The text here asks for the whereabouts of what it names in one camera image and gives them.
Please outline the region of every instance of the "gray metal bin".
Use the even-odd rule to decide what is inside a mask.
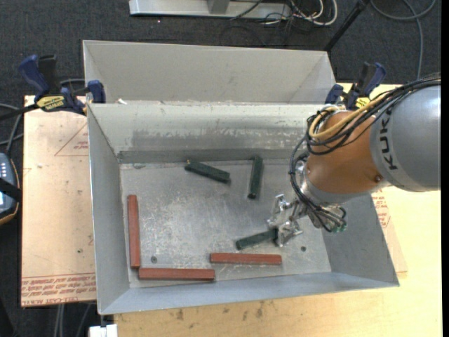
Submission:
[[[347,203],[343,233],[303,219],[304,233],[282,249],[265,243],[248,251],[280,253],[280,266],[208,262],[209,253],[235,252],[237,239],[265,231],[274,197],[293,195],[288,158],[335,82],[325,53],[104,41],[83,47],[86,79],[99,79],[108,99],[88,108],[101,314],[398,285],[369,195]],[[264,173],[251,200],[256,154]],[[185,171],[187,159],[230,172],[231,182]],[[142,266],[213,267],[214,282],[138,279],[129,268],[129,194],[139,199]]]

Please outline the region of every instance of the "wooden board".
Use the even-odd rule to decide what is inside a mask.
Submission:
[[[21,306],[95,300],[86,118],[36,110],[24,133]]]
[[[383,193],[408,262],[400,287],[115,315],[120,337],[442,336],[440,194]]]

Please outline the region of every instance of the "gray carpet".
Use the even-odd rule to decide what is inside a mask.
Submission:
[[[58,56],[61,78],[82,77],[81,42],[84,39],[164,42],[224,46],[261,46],[322,50],[357,0],[337,0],[335,24],[317,28],[298,22],[291,31],[264,27],[249,20],[230,22],[214,18],[130,17],[129,0],[0,0],[0,103],[19,107],[23,95],[33,94],[19,75],[20,61],[31,54]],[[401,0],[374,0],[394,15],[410,15]],[[408,0],[416,12],[432,0]],[[441,0],[420,18],[423,41],[421,75],[441,70]],[[330,52],[338,81],[353,81],[363,62],[380,62],[387,69],[385,83],[416,79],[420,35],[416,20],[398,22],[368,6]],[[8,138],[13,120],[0,121],[0,140]],[[22,142],[12,158],[22,168]],[[21,336],[52,336],[57,308],[20,308],[20,214],[0,227],[0,299]],[[74,336],[86,305],[65,311],[65,335]],[[95,308],[87,324],[98,323]]]

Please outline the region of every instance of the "cable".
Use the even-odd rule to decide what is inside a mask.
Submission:
[[[403,21],[403,22],[407,22],[407,21],[411,21],[411,20],[416,20],[417,26],[418,26],[418,31],[420,34],[420,53],[418,56],[418,66],[417,66],[417,79],[419,79],[419,77],[421,76],[421,68],[422,68],[422,56],[424,54],[424,34],[422,32],[422,26],[421,26],[421,22],[420,19],[422,16],[426,15],[434,6],[436,3],[436,0],[432,0],[432,2],[430,3],[430,5],[424,9],[421,13],[416,14],[415,9],[412,7],[412,5],[407,1],[407,0],[402,0],[402,2],[409,8],[409,10],[412,12],[413,15],[411,16],[395,16],[395,15],[390,15],[388,13],[385,13],[384,11],[381,11],[375,4],[373,1],[371,1],[371,6],[382,16],[392,19],[392,20],[397,20],[397,21]]]
[[[67,79],[67,80],[62,80],[60,81],[61,85],[67,85],[67,84],[85,84],[86,80],[85,79]]]
[[[257,8],[260,3],[262,3],[264,0],[259,0],[257,1],[253,6],[251,6],[248,10],[238,14],[237,16],[234,16],[233,18],[231,18],[230,20],[237,20],[239,18],[242,18],[243,16],[249,14],[251,11],[253,11],[255,8]]]
[[[260,42],[260,44],[261,44],[262,46],[264,46],[264,47],[266,46],[265,41],[262,40],[262,38],[261,38],[259,35],[257,35],[257,34],[256,34],[252,29],[250,29],[249,27],[242,26],[242,25],[231,25],[231,26],[228,26],[228,27],[224,28],[224,29],[221,31],[221,33],[220,33],[220,35],[219,35],[219,37],[218,37],[218,41],[220,42],[220,45],[221,45],[221,46],[224,46],[223,41],[222,41],[223,36],[224,36],[225,33],[228,32],[230,29],[242,29],[242,30],[245,30],[245,31],[249,32],[251,35],[253,35],[253,37],[255,37],[255,38]]]
[[[81,318],[81,321],[79,322],[78,331],[76,332],[75,337],[79,337],[81,335],[81,331],[83,330],[83,327],[84,327],[84,322],[86,321],[87,314],[89,313],[91,306],[92,306],[91,304],[88,304],[86,310],[84,311],[83,317]]]
[[[55,321],[55,330],[53,332],[53,337],[58,337],[58,329],[59,329],[59,318],[61,315],[61,308],[62,305],[58,306],[58,313],[56,314],[56,321]]]
[[[373,8],[381,15],[385,16],[386,18],[390,18],[393,20],[402,20],[402,21],[408,21],[408,20],[421,18],[422,16],[426,15],[434,7],[435,3],[436,3],[436,0],[432,0],[430,5],[426,9],[424,9],[421,13],[416,14],[415,12],[412,11],[412,14],[413,14],[412,16],[395,16],[395,15],[390,15],[390,14],[387,14],[387,13],[381,11],[374,4],[374,2],[371,1],[371,5],[373,6]]]
[[[17,132],[18,127],[19,127],[20,120],[22,120],[22,115],[17,116],[17,119],[15,119],[13,130],[11,131],[11,134],[9,135],[8,144],[7,144],[6,149],[5,149],[5,154],[7,154],[8,156],[11,153],[11,147],[13,146],[14,136],[15,136],[15,133]]]
[[[0,107],[5,108],[5,109],[10,109],[10,110],[18,110],[18,107],[14,107],[12,105],[7,105],[7,104],[3,104],[3,103],[0,103]],[[20,135],[14,136],[12,141],[11,141],[11,137],[8,140],[0,141],[0,146],[10,145],[13,143],[13,141],[19,140],[22,137],[23,137],[23,133],[21,133]]]
[[[59,318],[59,337],[64,337],[64,307],[65,305],[61,305],[61,315]]]
[[[288,1],[290,2],[290,5],[293,8],[293,10],[296,12],[296,13],[293,14],[294,17],[301,18],[303,20],[309,21],[309,22],[311,22],[314,25],[322,26],[322,27],[323,26],[329,26],[329,25],[333,24],[337,20],[337,17],[338,17],[338,5],[337,5],[336,0],[331,0],[332,3],[333,3],[334,16],[333,16],[333,18],[331,20],[329,20],[327,22],[316,21],[317,17],[321,16],[322,11],[320,11],[320,13],[317,16],[315,16],[314,14],[312,14],[312,15],[305,15],[293,0],[288,0]]]
[[[308,129],[304,138],[307,140],[307,149],[312,154],[327,154],[335,151],[337,148],[346,146],[353,143],[357,138],[359,138],[363,133],[365,133],[368,128],[374,124],[389,108],[394,107],[400,103],[404,98],[415,91],[421,90],[429,86],[441,85],[441,74],[436,73],[423,77],[421,79],[410,82],[395,88],[394,90],[387,91],[383,94],[376,96],[371,102],[369,102],[365,107],[362,107],[355,112],[339,121],[336,125],[331,128],[327,128],[324,131],[320,131],[320,126],[327,120],[327,118],[338,111],[337,108],[325,107],[322,111],[308,118]],[[347,142],[354,130],[360,126],[362,123],[371,119],[368,127],[362,130],[355,138]],[[329,143],[340,140],[336,145],[328,147]],[[328,149],[317,152],[313,151],[311,147],[313,146],[326,146]]]
[[[407,0],[402,0],[404,2],[405,5],[407,5],[407,7],[410,9],[410,11],[412,12],[412,14],[415,14],[415,9],[410,5],[410,3]],[[381,10],[379,10],[374,4],[373,4],[373,8],[380,13],[381,15],[387,17],[387,18],[392,18],[394,20],[402,20],[402,19],[396,19],[395,17],[385,14],[384,12],[382,12]],[[418,32],[420,33],[420,54],[418,56],[418,66],[417,66],[417,79],[419,79],[420,75],[421,75],[421,66],[422,66],[422,55],[424,52],[424,34],[422,33],[422,26],[421,26],[421,22],[419,18],[415,18],[416,19],[416,23],[418,26]]]

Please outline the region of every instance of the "black wire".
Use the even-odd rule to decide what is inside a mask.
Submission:
[[[60,81],[61,85],[70,85],[70,84],[85,84],[86,80],[85,79],[80,79],[80,78],[76,78],[76,79],[67,79],[67,80],[62,80]]]
[[[78,331],[76,332],[75,337],[79,337],[81,335],[81,331],[83,330],[84,327],[84,322],[86,321],[87,315],[89,313],[89,310],[91,309],[91,304],[88,304],[86,310],[84,311],[83,317],[81,318],[81,321],[79,322],[79,327],[78,327]]]
[[[370,110],[368,110],[363,116],[359,117],[357,120],[355,120],[354,124],[350,128],[346,128],[343,132],[336,133],[331,138],[325,139],[325,140],[313,140],[309,136],[309,129],[307,129],[307,133],[305,135],[307,139],[307,149],[312,154],[328,154],[332,151],[335,151],[337,148],[349,145],[356,141],[360,136],[365,133],[368,128],[374,124],[386,111],[387,109],[390,109],[397,105],[402,99],[407,98],[411,93],[418,91],[420,89],[430,87],[430,86],[436,86],[441,85],[441,74],[431,74],[427,77],[423,77],[422,79],[418,79],[416,81],[412,81],[409,84],[405,84],[402,86],[399,86],[398,88],[395,88],[394,90],[384,94],[384,100]],[[314,116],[310,117],[308,121],[313,121],[313,119],[317,116],[315,114]],[[367,121],[371,117],[375,117],[375,119],[370,123],[369,126],[367,126],[360,134],[358,134],[353,140],[345,143],[349,136],[354,132],[355,128],[360,126],[363,122]],[[330,147],[328,150],[322,151],[322,152],[315,152],[312,150],[312,146],[319,146],[319,145],[328,145],[329,143],[335,142],[336,140],[339,140],[342,138],[341,141],[339,141],[338,144]]]
[[[7,104],[3,104],[3,103],[0,103],[0,107],[5,108],[5,109],[10,109],[10,110],[18,110],[19,109],[18,107],[14,107],[12,105],[7,105]],[[10,137],[8,140],[0,141],[0,146],[2,146],[2,145],[8,145],[9,146],[9,145],[11,145],[13,143],[13,141],[19,140],[20,138],[23,137],[23,133],[21,133],[20,135],[17,135],[17,136],[14,136],[14,135],[15,135],[15,132],[12,135],[13,136],[12,140],[11,140],[11,137]]]
[[[237,20],[237,19],[242,18],[243,16],[249,14],[251,11],[253,11],[255,8],[257,8],[257,7],[260,5],[260,3],[262,3],[263,1],[264,1],[264,0],[259,0],[259,1],[257,1],[257,2],[256,2],[253,6],[251,6],[248,10],[246,10],[246,11],[244,11],[244,12],[242,12],[242,13],[239,13],[237,16],[234,16],[234,17],[231,18],[230,20]]]
[[[15,123],[14,123],[13,130],[11,131],[11,134],[9,135],[8,144],[5,149],[5,154],[7,154],[8,156],[11,153],[11,147],[13,146],[14,136],[15,136],[15,133],[17,132],[17,129],[19,127],[21,119],[22,119],[22,115],[17,116],[17,119],[15,120]]]
[[[226,46],[225,44],[223,44],[222,38],[223,38],[223,36],[225,35],[225,33],[228,32],[230,29],[242,29],[242,30],[245,30],[245,31],[249,32],[253,37],[255,37],[255,38],[260,42],[260,45],[261,45],[261,46],[263,46],[263,47],[266,46],[265,41],[262,40],[262,38],[261,38],[259,35],[257,35],[257,34],[256,34],[252,29],[250,29],[249,27],[242,26],[242,25],[231,25],[231,26],[228,26],[228,27],[224,28],[224,29],[221,31],[221,33],[220,33],[220,35],[219,35],[219,37],[218,37],[218,41],[220,42],[220,45],[221,45],[221,46]]]

